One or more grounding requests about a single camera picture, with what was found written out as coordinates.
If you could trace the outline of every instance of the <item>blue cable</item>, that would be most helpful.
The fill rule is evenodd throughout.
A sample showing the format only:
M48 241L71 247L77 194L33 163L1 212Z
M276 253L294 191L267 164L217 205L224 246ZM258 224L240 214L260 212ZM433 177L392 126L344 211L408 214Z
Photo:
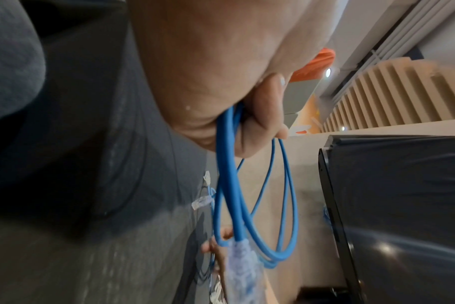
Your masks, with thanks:
M281 223L279 226L279 237L277 241L276 250L269 248L266 243L262 240L256 227L253 223L253 216L255 215L267 183L269 181L271 171L274 163L275 156L275 141L271 143L271 159L269 163L269 169L267 171L266 178L262 185L259 197L256 201L252 212L248 211L246 207L243 194L241 192L241 186L237 172L242 167L244 160L241 161L238 168L236 169L234 159L234 142L236 131L241 123L241 117L243 114L243 105L239 103L236 107L232 107L221 114L217 120L217 133L216 133L216 156L217 166L219 169L219 179L217 183L217 191L214 197L214 211L213 211L213 229L214 236L217 243L220 246L227 246L228 242L221 238L221 202L225 196L227 209L232 218L232 227L234 232L235 241L242 241L246 239L245 231L251 235L254 243L257 245L260 251L259 259L264 263L266 268L274 268L278 262L286 260L294 251L296 241L298 238L298 205L296 200L296 193L294 190L294 184L291 177L291 170L289 167L286 150L282 140L279 140L281 147L282 158L284 162L284 195L282 201L282 213ZM287 200L288 200L288 189L291 194L292 201L292 231L291 239L285 250L283 249L284 233L286 228L286 213L287 213Z

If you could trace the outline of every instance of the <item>cable connector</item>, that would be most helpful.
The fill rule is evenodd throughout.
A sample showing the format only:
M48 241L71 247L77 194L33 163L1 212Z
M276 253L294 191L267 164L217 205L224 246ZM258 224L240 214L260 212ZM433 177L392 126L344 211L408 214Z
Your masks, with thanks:
M229 244L225 275L230 303L266 303L263 264L247 239Z

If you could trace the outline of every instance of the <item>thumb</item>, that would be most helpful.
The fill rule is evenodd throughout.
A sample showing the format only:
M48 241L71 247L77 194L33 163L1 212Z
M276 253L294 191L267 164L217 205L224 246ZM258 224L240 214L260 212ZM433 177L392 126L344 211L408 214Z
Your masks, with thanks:
M285 84L281 74L271 74L254 89L252 99L246 103L249 116L236 135L236 156L253 156L283 129Z

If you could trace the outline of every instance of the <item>person's hand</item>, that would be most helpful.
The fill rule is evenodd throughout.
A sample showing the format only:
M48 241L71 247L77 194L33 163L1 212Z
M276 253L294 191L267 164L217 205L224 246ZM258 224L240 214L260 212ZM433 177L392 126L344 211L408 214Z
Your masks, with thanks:
M223 240L228 240L234 236L233 232L233 227L222 227L221 228L221 237ZM224 291L224 294L226 295L226 284L224 280L224 274L226 272L226 262L227 262L227 253L226 253L226 248L222 248L221 246L218 245L216 242L216 239L214 236L205 241L201 245L201 252L202 253L214 253L214 257L216 258L216 262L219 266L219 277L221 279L221 286L222 290Z
M346 1L128 0L128 5L144 72L167 123L214 150L216 118L244 99L248 117L237 133L235 154L249 157L276 134L287 136L282 84L325 46Z

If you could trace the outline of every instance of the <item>wooden slat wall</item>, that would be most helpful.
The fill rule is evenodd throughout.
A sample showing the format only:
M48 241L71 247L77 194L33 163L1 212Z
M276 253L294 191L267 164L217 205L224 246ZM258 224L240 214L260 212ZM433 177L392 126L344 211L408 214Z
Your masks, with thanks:
M359 75L334 107L323 132L455 119L455 69L397 58Z

